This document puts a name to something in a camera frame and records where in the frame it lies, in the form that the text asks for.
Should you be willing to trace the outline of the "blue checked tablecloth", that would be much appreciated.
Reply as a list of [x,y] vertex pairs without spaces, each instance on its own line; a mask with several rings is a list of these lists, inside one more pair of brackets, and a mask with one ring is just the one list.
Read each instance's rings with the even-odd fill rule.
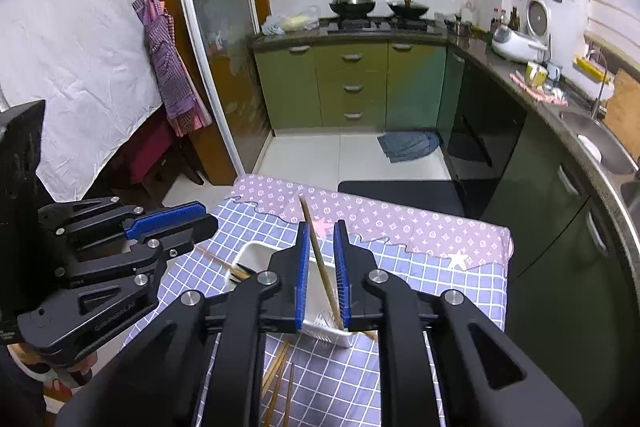
[[[504,325],[513,243],[510,232],[498,225],[247,174],[213,209],[219,230],[200,246],[229,263],[253,241],[279,251],[292,246],[303,218],[299,195],[309,206],[328,265],[334,222],[344,220],[350,243],[369,249],[381,269],[427,294],[461,291],[498,327]],[[215,296],[233,287],[228,270],[193,251],[171,262],[160,282],[158,306],[165,309],[188,289]],[[291,343],[295,364],[290,426],[380,425],[378,346],[371,338],[356,334],[351,348],[340,348],[304,334],[270,335],[267,363],[284,340]]]

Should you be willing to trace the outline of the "black wok with lid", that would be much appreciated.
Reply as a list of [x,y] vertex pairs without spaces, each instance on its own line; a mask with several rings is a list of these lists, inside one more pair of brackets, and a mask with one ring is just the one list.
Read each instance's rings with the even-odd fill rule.
[[375,9],[374,0],[333,0],[330,9],[345,20],[367,18]]

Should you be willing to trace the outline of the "wooden cutting board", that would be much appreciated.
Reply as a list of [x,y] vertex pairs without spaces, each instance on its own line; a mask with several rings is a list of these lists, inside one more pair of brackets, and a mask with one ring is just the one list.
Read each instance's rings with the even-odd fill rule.
[[614,94],[606,102],[605,126],[622,142],[634,158],[640,155],[640,86],[628,72],[619,69],[614,78]]

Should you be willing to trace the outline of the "blue floor rag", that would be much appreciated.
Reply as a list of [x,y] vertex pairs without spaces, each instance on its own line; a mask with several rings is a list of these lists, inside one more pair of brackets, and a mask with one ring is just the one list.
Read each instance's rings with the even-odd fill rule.
[[398,131],[380,135],[378,144],[393,164],[431,155],[439,148],[440,140],[438,135],[431,131]]

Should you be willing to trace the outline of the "black floor mat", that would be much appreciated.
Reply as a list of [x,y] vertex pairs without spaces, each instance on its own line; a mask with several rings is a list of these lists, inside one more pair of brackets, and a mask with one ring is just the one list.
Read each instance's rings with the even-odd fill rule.
[[406,207],[465,217],[457,184],[450,180],[343,181],[337,191]]

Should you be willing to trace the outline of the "pink checked apron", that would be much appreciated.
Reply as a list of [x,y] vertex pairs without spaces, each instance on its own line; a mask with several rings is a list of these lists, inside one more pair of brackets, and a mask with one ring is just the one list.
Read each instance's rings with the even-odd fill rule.
[[134,0],[142,23],[160,98],[167,120],[181,138],[212,124],[202,98],[176,47],[174,18],[162,0]]

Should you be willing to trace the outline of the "wooden chopstick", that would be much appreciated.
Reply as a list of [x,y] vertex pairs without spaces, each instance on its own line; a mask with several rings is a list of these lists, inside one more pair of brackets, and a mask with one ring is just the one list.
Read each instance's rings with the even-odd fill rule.
[[337,329],[341,329],[342,331],[344,329],[344,326],[342,323],[340,308],[338,307],[337,299],[336,299],[336,296],[334,295],[334,290],[333,290],[331,281],[329,279],[328,271],[326,271],[326,264],[324,263],[324,260],[320,251],[320,246],[318,243],[316,231],[314,231],[314,222],[312,222],[311,213],[309,211],[308,204],[303,195],[299,195],[298,200],[299,200],[300,208],[302,208],[302,211],[303,211],[305,222],[307,223],[307,225],[309,225],[310,241],[311,241],[312,251],[314,252],[314,259],[316,259],[320,279],[321,279],[324,291],[326,292],[326,299],[328,299],[329,301],[335,326]]
[[280,371],[277,373],[276,378],[271,383],[271,386],[265,395],[262,395],[263,398],[269,397],[268,404],[266,406],[266,411],[264,415],[262,415],[262,425],[263,426],[277,426],[276,423],[276,413],[277,407],[280,399],[283,399],[282,403],[282,411],[280,412],[280,423],[282,426],[282,417],[285,409],[285,401],[286,401],[286,389],[288,389],[288,372],[290,371],[290,347],[288,347],[288,353],[286,354],[285,360],[282,363]]
[[244,281],[244,280],[246,280],[246,279],[248,279],[250,277],[250,273],[248,273],[244,269],[239,268],[237,265],[232,265],[231,263],[227,262],[226,260],[222,260],[222,259],[216,257],[214,254],[210,253],[209,251],[206,251],[206,249],[204,247],[196,246],[195,250],[198,253],[209,257],[210,259],[213,260],[213,262],[218,263],[218,265],[221,265],[224,269],[227,269],[229,271],[229,274],[232,277],[234,277],[235,280]]
[[280,371],[282,363],[285,360],[286,354],[288,353],[288,347],[290,347],[290,343],[288,340],[284,340],[283,343],[280,344],[280,347],[277,353],[274,355],[273,360],[271,361],[266,373],[262,377],[262,395],[265,395],[269,390],[271,383],[276,378],[277,373]]
[[293,390],[294,390],[294,374],[295,374],[295,364],[291,362],[290,371],[288,372],[288,389],[286,389],[286,401],[285,401],[285,409],[282,417],[282,427],[288,427],[290,425],[291,407],[292,407]]

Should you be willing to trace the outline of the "white plastic bag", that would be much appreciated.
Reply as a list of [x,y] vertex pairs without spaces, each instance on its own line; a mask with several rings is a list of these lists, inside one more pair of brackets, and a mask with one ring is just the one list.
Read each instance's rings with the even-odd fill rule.
[[278,36],[289,32],[314,30],[319,26],[320,8],[311,5],[295,15],[268,15],[262,24],[262,33],[265,36]]

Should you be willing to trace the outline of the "yellow mug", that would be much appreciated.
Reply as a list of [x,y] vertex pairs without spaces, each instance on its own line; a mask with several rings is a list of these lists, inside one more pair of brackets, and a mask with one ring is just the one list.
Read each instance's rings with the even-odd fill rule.
[[526,64],[524,78],[528,87],[539,88],[546,82],[548,78],[548,70],[544,65],[535,62],[528,62]]

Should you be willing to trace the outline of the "glass sliding door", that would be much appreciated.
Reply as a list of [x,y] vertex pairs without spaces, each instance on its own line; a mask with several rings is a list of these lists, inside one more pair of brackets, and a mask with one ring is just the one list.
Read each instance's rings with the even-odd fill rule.
[[254,171],[270,124],[250,50],[250,0],[180,0],[206,98],[237,174]]

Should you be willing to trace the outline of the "white slotted utensil holder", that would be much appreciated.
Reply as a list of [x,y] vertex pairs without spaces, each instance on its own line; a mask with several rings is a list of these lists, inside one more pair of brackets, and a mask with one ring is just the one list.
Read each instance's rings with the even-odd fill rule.
[[[230,262],[234,269],[251,269],[262,272],[268,268],[270,258],[279,251],[276,246],[253,241],[244,245],[236,258]],[[339,329],[334,322],[332,308],[316,257],[309,247],[308,282],[306,288],[306,308],[302,333],[340,348],[351,348],[356,343],[356,334]]]

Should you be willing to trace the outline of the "steel sink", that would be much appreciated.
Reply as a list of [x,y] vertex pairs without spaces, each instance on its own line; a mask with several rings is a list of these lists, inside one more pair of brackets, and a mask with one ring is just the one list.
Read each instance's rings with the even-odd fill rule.
[[604,124],[569,110],[563,110],[560,119],[605,170],[614,174],[636,173],[638,165]]

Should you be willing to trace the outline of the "white backdrop sheet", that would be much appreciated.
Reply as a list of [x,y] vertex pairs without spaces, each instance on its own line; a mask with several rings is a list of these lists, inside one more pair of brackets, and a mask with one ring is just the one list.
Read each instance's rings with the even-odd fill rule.
[[37,174],[82,199],[160,107],[134,0],[1,0],[1,104],[46,103]]

